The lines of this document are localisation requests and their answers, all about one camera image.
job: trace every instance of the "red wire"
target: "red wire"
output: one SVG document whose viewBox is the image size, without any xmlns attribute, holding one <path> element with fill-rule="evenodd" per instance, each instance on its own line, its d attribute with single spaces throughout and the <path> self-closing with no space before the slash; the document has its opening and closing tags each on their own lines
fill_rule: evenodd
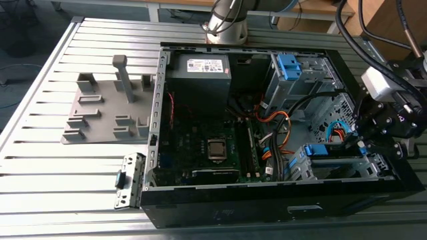
<svg viewBox="0 0 427 240">
<path fill-rule="evenodd" d="M 339 139 L 341 139 L 341 141 L 343 142 L 343 141 L 345 141 L 345 133 L 343 133 L 343 131 L 342 131 L 341 129 L 334 129 L 334 132 L 338 133 Z M 329 137 L 329 142 L 331 142 L 331 141 L 333 141 L 333 134 L 331 134 L 331 136 Z"/>
<path fill-rule="evenodd" d="M 172 94 L 168 92 L 168 97 L 171 98 L 171 103 L 172 103 L 172 110 L 171 110 L 171 120 L 168 121 L 168 124 L 174 125 L 174 112 L 175 112 L 175 101 L 174 101 L 174 97 L 172 97 Z"/>
</svg>

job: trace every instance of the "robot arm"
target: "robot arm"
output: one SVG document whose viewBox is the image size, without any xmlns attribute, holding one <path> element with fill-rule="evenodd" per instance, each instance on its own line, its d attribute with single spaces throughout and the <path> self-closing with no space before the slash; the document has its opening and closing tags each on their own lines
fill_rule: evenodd
<svg viewBox="0 0 427 240">
<path fill-rule="evenodd" d="M 357 137 L 346 139 L 346 145 L 365 145 L 371 152 L 395 155 L 398 159 L 417 157 L 417 146 L 413 141 L 427 128 L 427 62 L 419 47 L 411 41 L 414 60 L 391 61 L 389 66 L 377 62 L 361 49 L 346 30 L 341 13 L 346 0 L 342 0 L 337 11 L 337 25 L 350 46 L 361 58 L 371 65 L 362 75 L 363 86 L 355 103 L 354 130 Z M 382 141 L 385 137 L 402 138 L 402 142 Z"/>
<path fill-rule="evenodd" d="M 218 0 L 212 17 L 202 26 L 214 44 L 242 45 L 247 42 L 248 11 L 283 12 L 292 9 L 298 0 Z"/>
</svg>

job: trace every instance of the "black cable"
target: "black cable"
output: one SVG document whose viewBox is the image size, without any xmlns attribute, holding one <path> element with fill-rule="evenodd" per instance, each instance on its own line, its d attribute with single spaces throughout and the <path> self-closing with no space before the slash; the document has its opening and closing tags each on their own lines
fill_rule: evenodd
<svg viewBox="0 0 427 240">
<path fill-rule="evenodd" d="M 188 19 L 184 19 L 184 21 L 182 21 L 182 23 L 184 24 L 186 22 L 188 23 L 191 19 L 194 19 L 195 13 L 191 14 Z"/>
<path fill-rule="evenodd" d="M 410 47 L 410 45 L 402 43 L 402 42 L 398 42 L 398 41 L 394 41 L 391 39 L 387 39 L 382 36 L 378 36 L 375 35 L 374 33 L 370 32 L 370 30 L 367 29 L 367 26 L 366 26 L 366 21 L 365 21 L 365 18 L 363 18 L 363 0 L 359 0 L 359 22 L 361 22 L 361 27 L 362 27 L 362 30 L 363 32 L 366 33 L 366 35 L 369 35 L 371 38 L 377 39 L 377 40 L 381 40 L 389 44 L 393 44 L 401 48 L 405 48 L 405 49 L 410 49 L 413 50 L 413 48 Z"/>
<path fill-rule="evenodd" d="M 383 66 L 379 62 L 377 62 L 377 60 L 363 51 L 362 47 L 358 45 L 357 41 L 350 35 L 342 20 L 342 12 L 343 12 L 346 3 L 347 3 L 347 0 L 341 1 L 337 9 L 337 15 L 335 15 L 337 26 L 343 38 L 346 39 L 355 53 L 367 62 L 367 64 L 371 65 L 387 78 L 390 78 L 391 81 L 394 81 L 407 91 L 409 94 L 413 95 L 413 97 L 415 98 L 415 100 L 418 101 L 422 107 L 423 112 L 427 113 L 427 99 L 425 95 L 402 77 L 395 75 L 395 73 L 386 66 Z"/>
<path fill-rule="evenodd" d="M 317 97 L 337 97 L 341 94 L 339 91 L 323 91 L 323 92 L 318 92 L 314 94 L 310 94 L 305 97 L 302 97 L 295 103 L 294 105 L 290 107 L 288 111 L 287 111 L 287 115 L 291 117 L 292 113 L 295 112 L 295 110 L 311 99 L 317 98 Z M 283 116 L 276 128 L 272 130 L 272 136 L 271 139 L 275 139 L 275 145 L 271 145 L 270 149 L 271 149 L 271 156 L 274 157 L 274 159 L 278 161 L 279 158 L 275 158 L 274 153 L 279 152 L 280 156 L 280 149 L 279 149 L 279 145 L 278 145 L 278 132 L 279 129 L 282 127 L 282 125 L 286 123 L 287 117 Z"/>
<path fill-rule="evenodd" d="M 242 102 L 239 101 L 239 97 L 236 96 L 236 97 L 234 98 L 234 100 L 235 100 L 235 104 L 236 104 L 240 112 L 243 113 L 243 115 L 248 116 L 248 111 L 247 111 L 246 108 L 243 107 Z"/>
<path fill-rule="evenodd" d="M 395 4 L 397 4 L 398 14 L 399 14 L 399 18 L 401 18 L 401 23 L 402 23 L 402 26 L 403 26 L 403 32 L 405 32 L 409 44 L 411 46 L 414 55 L 415 55 L 417 58 L 423 58 L 423 56 L 425 56 L 423 50 L 421 48 L 421 45 L 417 42 L 417 39 L 414 37 L 413 32 L 411 32 L 409 21 L 407 21 L 407 17 L 406 17 L 406 14 L 403 12 L 402 0 L 395 0 Z"/>
<path fill-rule="evenodd" d="M 406 13 L 403 12 L 402 0 L 395 0 L 395 5 L 397 5 L 397 8 L 398 8 L 398 14 L 399 14 L 403 30 L 409 30 L 410 26 L 409 26 Z"/>
<path fill-rule="evenodd" d="M 302 21 L 302 17 L 303 17 L 303 7 L 302 7 L 300 2 L 298 2 L 298 5 L 299 5 L 298 16 L 296 16 L 296 19 L 295 19 L 295 22 L 294 22 L 294 26 L 290 28 L 288 31 L 292 31 L 292 30 L 299 26 L 300 21 Z"/>
<path fill-rule="evenodd" d="M 216 8 L 216 5 L 219 4 L 222 0 L 216 0 L 215 3 L 214 3 L 214 6 L 212 6 L 212 9 L 211 9 L 211 18 L 214 16 L 214 11 L 215 11 L 215 8 Z M 215 26 L 215 28 L 211 30 L 210 27 L 207 26 L 207 29 L 204 29 L 203 27 L 203 24 L 200 23 L 200 27 L 203 29 L 203 31 L 207 33 L 207 34 L 215 34 L 215 32 L 218 31 L 218 29 L 223 26 L 223 24 L 226 23 L 226 19 L 228 18 L 230 14 L 232 13 L 232 9 L 230 8 L 228 12 L 227 12 L 227 15 L 226 17 L 223 18 L 222 22 L 219 25 Z"/>
<path fill-rule="evenodd" d="M 171 14 L 171 18 L 176 18 L 178 16 L 175 15 L 175 13 L 170 10 L 170 9 L 166 9 L 168 11 L 168 13 Z"/>
<path fill-rule="evenodd" d="M 235 17 L 234 17 L 230 25 L 228 25 L 226 28 L 223 28 L 222 30 L 219 30 L 219 31 L 208 32 L 210 34 L 212 34 L 212 35 L 220 34 L 220 33 L 223 33 L 224 31 L 227 31 L 227 30 L 234 26 L 235 22 L 238 21 L 239 15 L 240 15 L 242 7 L 243 7 L 243 1 L 244 1 L 244 0 L 240 1 L 240 5 L 239 5 L 239 8 L 238 8 L 238 12 L 236 12 L 236 14 L 235 14 Z M 222 23 L 226 22 L 226 19 L 227 19 L 228 15 L 230 15 L 231 11 L 232 11 L 232 9 L 230 9 L 228 14 L 227 14 L 226 18 L 223 19 L 223 22 L 222 22 Z"/>
<path fill-rule="evenodd" d="M 274 169 L 276 169 L 276 181 L 279 182 L 279 181 L 282 181 L 282 174 L 280 174 L 280 172 L 283 171 L 283 170 L 280 170 L 280 160 L 279 160 L 279 157 L 280 157 L 280 153 L 279 153 L 279 155 L 278 155 L 278 152 L 274 150 L 274 149 L 276 149 L 276 147 L 275 146 L 278 146 L 278 138 L 270 138 L 270 149 L 272 149 L 271 150 L 271 158 L 272 158 L 272 160 L 274 160 L 274 162 L 275 162 L 275 166 L 274 166 Z"/>
</svg>

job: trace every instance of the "table leg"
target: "table leg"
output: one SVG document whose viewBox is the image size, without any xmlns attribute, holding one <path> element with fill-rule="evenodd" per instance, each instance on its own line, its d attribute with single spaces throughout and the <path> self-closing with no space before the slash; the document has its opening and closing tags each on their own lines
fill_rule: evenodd
<svg viewBox="0 0 427 240">
<path fill-rule="evenodd" d="M 154 23 L 159 22 L 159 8 L 160 5 L 159 3 L 147 3 L 147 8 L 148 8 L 148 14 L 150 14 L 150 21 Z"/>
<path fill-rule="evenodd" d="M 341 19 L 342 19 L 342 22 L 346 25 L 346 22 L 349 20 L 349 16 L 345 15 L 345 16 L 341 17 Z M 339 34 L 341 33 L 339 27 L 337 25 L 337 21 L 334 21 L 331 26 L 329 27 L 327 33 L 329 34 Z"/>
<path fill-rule="evenodd" d="M 54 9 L 55 9 L 55 11 L 62 11 L 63 10 L 63 8 L 62 8 L 62 2 L 59 2 L 59 1 L 51 1 L 51 4 L 52 4 L 52 6 L 54 6 Z"/>
</svg>

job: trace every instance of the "wooden table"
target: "wooden table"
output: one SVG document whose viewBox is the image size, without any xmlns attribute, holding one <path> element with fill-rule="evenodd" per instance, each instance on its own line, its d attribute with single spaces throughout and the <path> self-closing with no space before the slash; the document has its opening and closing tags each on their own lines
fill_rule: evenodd
<svg viewBox="0 0 427 240">
<path fill-rule="evenodd" d="M 296 31 L 303 32 L 327 32 L 329 34 L 338 34 L 339 29 L 335 22 L 337 6 L 333 5 L 333 0 L 307 0 L 300 4 L 302 12 L 309 15 L 326 15 L 331 16 L 331 20 L 315 21 L 310 18 L 302 17 Z M 299 5 L 294 7 L 292 12 L 298 13 L 300 10 Z M 342 10 L 342 21 L 346 24 L 349 17 L 355 15 L 354 8 L 346 4 Z M 280 30 L 288 30 L 294 25 L 294 20 L 282 17 L 278 21 L 278 28 Z"/>
<path fill-rule="evenodd" d="M 358 11 L 359 0 L 349 0 L 349 4 L 353 9 Z M 427 1 L 403 1 L 403 11 L 407 18 L 407 24 L 419 44 L 427 44 L 427 31 L 425 27 L 427 22 L 426 8 Z M 363 18 L 366 28 L 383 38 L 409 44 L 409 39 L 406 37 L 398 16 L 395 1 L 363 1 Z M 349 19 L 346 27 L 351 35 L 365 35 L 361 28 L 358 12 L 355 16 Z M 409 49 L 394 46 L 383 41 L 373 38 L 371 40 L 386 60 L 403 60 L 411 52 Z"/>
<path fill-rule="evenodd" d="M 62 2 L 148 8 L 150 21 L 159 22 L 159 9 L 210 12 L 215 0 L 56 0 L 52 2 L 56 10 L 62 9 L 59 6 Z M 335 24 L 337 7 L 331 6 L 331 0 L 307 0 L 302 3 L 302 7 L 302 19 L 331 21 L 333 23 L 327 32 L 331 34 L 337 34 L 339 32 Z M 274 18 L 296 18 L 299 16 L 299 6 L 296 5 L 295 8 L 287 12 L 248 11 L 248 14 L 271 16 Z M 349 17 L 354 14 L 355 12 L 353 11 L 353 8 L 346 6 L 342 14 L 343 22 L 346 22 Z"/>
</svg>

